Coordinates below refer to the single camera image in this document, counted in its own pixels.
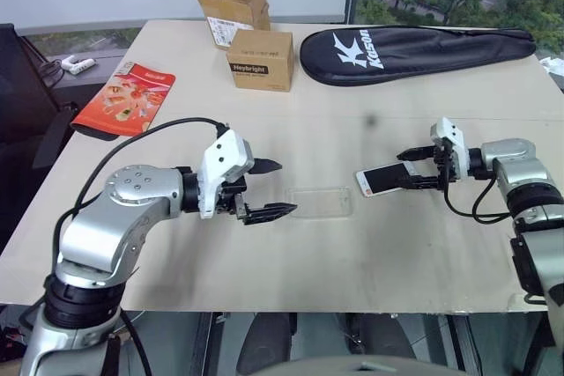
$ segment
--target white paper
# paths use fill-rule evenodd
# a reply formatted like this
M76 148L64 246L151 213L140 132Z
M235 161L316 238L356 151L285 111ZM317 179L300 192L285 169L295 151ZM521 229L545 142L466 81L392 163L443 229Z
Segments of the white paper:
M540 60L540 64L543 65L546 72L552 72L553 74L564 77L564 61L559 57L555 57L554 59L552 59L551 56L545 57Z
M229 21L227 19L208 17L208 22L210 23L211 33L213 34L215 43L218 46L226 48L231 46L231 41L238 29L253 29L253 26L250 26L249 24L242 24L241 22Z

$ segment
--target floor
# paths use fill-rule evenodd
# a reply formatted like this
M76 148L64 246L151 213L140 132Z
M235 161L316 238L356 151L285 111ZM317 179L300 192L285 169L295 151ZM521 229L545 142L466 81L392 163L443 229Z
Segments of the floor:
M22 306L8 306L0 313L2 327L18 326ZM135 318L136 312L130 314ZM253 313L230 313L219 346L217 376L234 376ZM399 314L418 360L456 368L444 316ZM521 368L534 332L536 313L483 313L471 315L470 322L480 354L484 376L511 376ZM198 313L144 313L134 325L141 337L153 374L187 375L190 369ZM345 338L332 313L300 313L298 332L293 337L291 359L348 354ZM120 375L138 376L142 368L131 342L122 348ZM562 376L562 361L555 349L546 351L538 376Z
M223 329L218 376L234 376L253 313L231 313ZM445 351L441 335L448 333L443 316L399 314L397 316L418 360L456 366L453 350ZM299 313L298 331L292 340L291 359L348 355L345 337L334 313Z

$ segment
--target silver robotic arm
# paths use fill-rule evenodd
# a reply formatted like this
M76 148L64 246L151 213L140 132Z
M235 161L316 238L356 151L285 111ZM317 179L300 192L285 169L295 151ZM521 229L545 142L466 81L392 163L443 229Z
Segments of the silver robotic arm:
M530 296L543 296L554 341L564 350L564 200L553 178L536 157L530 141L511 138L467 149L462 131L447 118L431 128L434 145L400 153L400 160L434 158L440 175L414 176L404 188L447 190L450 182L473 177L496 179L516 236L510 241L521 286ZM472 214L458 213L474 217Z
M227 130L204 153L197 173L188 167L126 166L109 176L96 200L64 232L55 274L46 280L20 376L101 376L117 366L125 284L147 233L182 211L211 218L228 212L245 225L274 220L295 209L286 203L250 209L242 200L245 173L281 168L255 159L249 143Z

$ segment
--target white table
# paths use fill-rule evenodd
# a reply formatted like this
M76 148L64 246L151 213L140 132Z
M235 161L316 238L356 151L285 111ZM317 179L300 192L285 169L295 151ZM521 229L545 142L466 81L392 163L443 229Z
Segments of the white table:
M327 26L276 25L301 41ZM523 302L511 261L509 221L478 225L451 213L441 193L402 191L364 198L353 174L429 144L445 115L469 146L528 138L564 188L564 96L534 56L385 84L339 88L309 78L298 60L290 92L234 87L225 52L204 22L147 23L124 61L171 72L176 82L153 123L184 116L229 122L257 157L282 171L248 177L246 200L262 206L290 188L349 188L352 215L292 216L243 226L234 217L184 215L149 233L129 280L127 309L179 311L506 312ZM366 125L377 118L376 127ZM198 167L214 131L188 124L133 144L107 165L92 193L120 166ZM0 302L31 304L48 274L51 233L85 178L118 143L75 134L0 258ZM430 165L419 166L424 173ZM469 210L484 182L453 185ZM503 211L496 190L483 211Z

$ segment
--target smartphone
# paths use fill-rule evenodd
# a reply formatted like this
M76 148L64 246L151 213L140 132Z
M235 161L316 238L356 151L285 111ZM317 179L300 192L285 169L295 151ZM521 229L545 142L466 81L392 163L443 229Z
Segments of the smartphone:
M411 162L397 162L390 165L375 167L356 173L360 191L365 197L391 193L401 189L397 180L402 177L415 175L415 168Z

